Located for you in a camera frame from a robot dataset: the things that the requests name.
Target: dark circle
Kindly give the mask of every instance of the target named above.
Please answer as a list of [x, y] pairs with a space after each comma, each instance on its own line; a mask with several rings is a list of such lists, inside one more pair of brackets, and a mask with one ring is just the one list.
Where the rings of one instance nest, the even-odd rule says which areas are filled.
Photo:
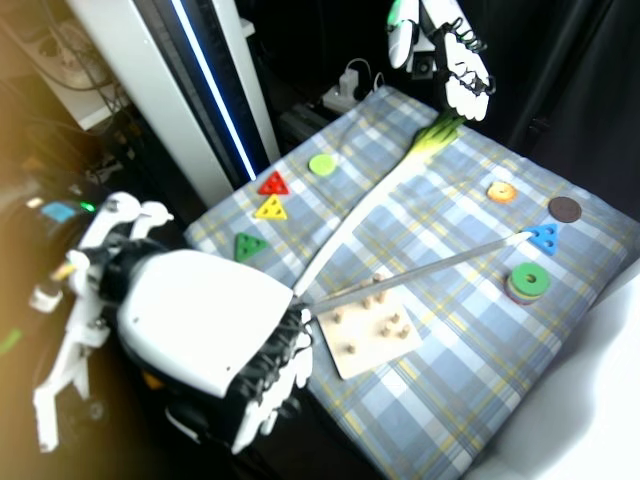
[[573, 223], [582, 216], [582, 207], [568, 197], [556, 197], [549, 202], [549, 213], [562, 223]]

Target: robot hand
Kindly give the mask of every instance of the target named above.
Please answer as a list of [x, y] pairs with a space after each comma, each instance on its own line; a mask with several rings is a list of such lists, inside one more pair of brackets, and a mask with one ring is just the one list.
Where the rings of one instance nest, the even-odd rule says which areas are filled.
[[389, 60], [414, 79], [434, 79], [444, 107], [469, 120], [487, 113], [494, 82], [455, 0], [396, 0], [387, 20]]

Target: blue checkered cloth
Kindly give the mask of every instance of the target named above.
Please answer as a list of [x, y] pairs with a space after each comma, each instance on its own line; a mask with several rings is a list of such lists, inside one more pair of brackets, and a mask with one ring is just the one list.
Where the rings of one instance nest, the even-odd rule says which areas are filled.
[[[233, 258], [237, 233], [264, 238], [270, 248], [246, 263], [292, 286], [341, 219], [435, 117], [431, 108], [382, 88], [212, 208], [186, 236], [193, 247], [226, 258]], [[525, 242], [399, 287], [422, 346], [351, 380], [339, 378], [314, 325], [311, 392], [392, 478], [459, 477], [598, 293], [637, 256], [638, 223], [469, 128], [459, 133], [369, 214], [304, 300], [318, 300], [375, 271], [405, 272], [527, 226], [553, 223], [547, 205], [557, 196], [576, 199], [583, 215], [559, 224], [553, 257]], [[337, 161], [328, 177], [308, 169], [319, 153]], [[289, 219], [257, 220], [253, 214], [265, 201], [257, 190], [274, 169], [291, 189], [280, 197]], [[486, 191], [494, 181], [514, 185], [516, 200], [490, 201]], [[552, 280], [529, 307], [503, 293], [505, 277], [525, 261], [540, 264]]]

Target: wooden board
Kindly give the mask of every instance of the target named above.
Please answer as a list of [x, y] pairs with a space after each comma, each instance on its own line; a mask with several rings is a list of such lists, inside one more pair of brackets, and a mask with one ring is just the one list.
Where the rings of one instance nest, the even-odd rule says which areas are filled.
[[[341, 314], [340, 323], [335, 321], [336, 313]], [[399, 316], [397, 323], [391, 320], [395, 314]], [[370, 309], [362, 303], [352, 303], [319, 315], [318, 322], [344, 380], [405, 355], [422, 344], [393, 290], [386, 292], [384, 303], [372, 299]], [[385, 325], [390, 326], [387, 336], [382, 334]], [[400, 332], [405, 326], [408, 333], [401, 338]], [[353, 353], [349, 351], [350, 345], [355, 347]]]

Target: led light strip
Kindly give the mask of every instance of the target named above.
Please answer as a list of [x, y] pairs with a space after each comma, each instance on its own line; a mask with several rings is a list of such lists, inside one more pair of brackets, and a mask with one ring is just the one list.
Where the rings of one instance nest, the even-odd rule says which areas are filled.
[[200, 48], [200, 43], [196, 38], [196, 34], [193, 31], [193, 27], [191, 26], [191, 22], [189, 21], [189, 17], [187, 16], [187, 12], [182, 5], [180, 0], [171, 0], [171, 4], [173, 5], [173, 9], [176, 11], [178, 15], [178, 19], [180, 20], [180, 24], [182, 25], [182, 29], [184, 33], [187, 35], [187, 40], [189, 40], [189, 44], [193, 50], [193, 53], [196, 56], [196, 60], [198, 60], [198, 65], [200, 65], [200, 69], [204, 74], [204, 78], [207, 80], [207, 84], [209, 85], [209, 90], [213, 94], [213, 98], [218, 104], [218, 108], [220, 109], [220, 113], [222, 114], [222, 118], [224, 119], [224, 123], [227, 125], [229, 129], [229, 133], [231, 134], [231, 138], [233, 139], [233, 143], [235, 143], [238, 153], [240, 154], [240, 158], [242, 158], [242, 163], [244, 164], [244, 168], [247, 170], [249, 174], [249, 178], [251, 180], [256, 179], [256, 174], [253, 171], [253, 167], [251, 166], [251, 162], [249, 162], [249, 157], [247, 157], [247, 152], [240, 141], [240, 137], [238, 136], [238, 131], [236, 130], [233, 121], [231, 120], [231, 116], [229, 115], [229, 111], [227, 110], [227, 106], [222, 99], [222, 95], [220, 95], [220, 90], [218, 89], [218, 85], [213, 78], [213, 74], [211, 73], [211, 69], [209, 68], [209, 64], [207, 60], [204, 58], [204, 53], [202, 52], [202, 48]]

